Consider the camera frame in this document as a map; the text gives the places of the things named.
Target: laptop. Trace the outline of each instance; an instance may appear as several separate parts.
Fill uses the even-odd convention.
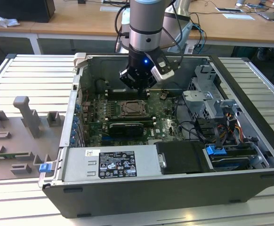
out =
[[[260,14],[267,20],[274,20],[274,13],[258,12],[258,14]]]

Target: paper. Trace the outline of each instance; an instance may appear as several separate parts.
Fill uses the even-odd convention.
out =
[[[223,15],[227,19],[255,20],[253,17],[249,15],[236,15],[236,14],[225,14],[225,13],[223,13]]]
[[[7,26],[20,25],[16,19],[5,19],[0,17],[0,26],[7,28]]]

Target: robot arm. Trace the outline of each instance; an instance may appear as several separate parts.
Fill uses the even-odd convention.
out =
[[[131,0],[129,63],[120,73],[131,89],[141,92],[174,75],[177,61],[170,62],[159,48],[164,11],[171,0]]]

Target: black plastic cover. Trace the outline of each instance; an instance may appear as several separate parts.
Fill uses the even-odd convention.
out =
[[[157,153],[164,156],[166,168],[162,174],[210,172],[200,141],[171,141],[156,143]]]

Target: silver cylinder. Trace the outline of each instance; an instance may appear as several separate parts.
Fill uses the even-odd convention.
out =
[[[130,44],[139,51],[151,51],[156,49],[160,44],[161,32],[156,34],[140,34],[131,29]]]

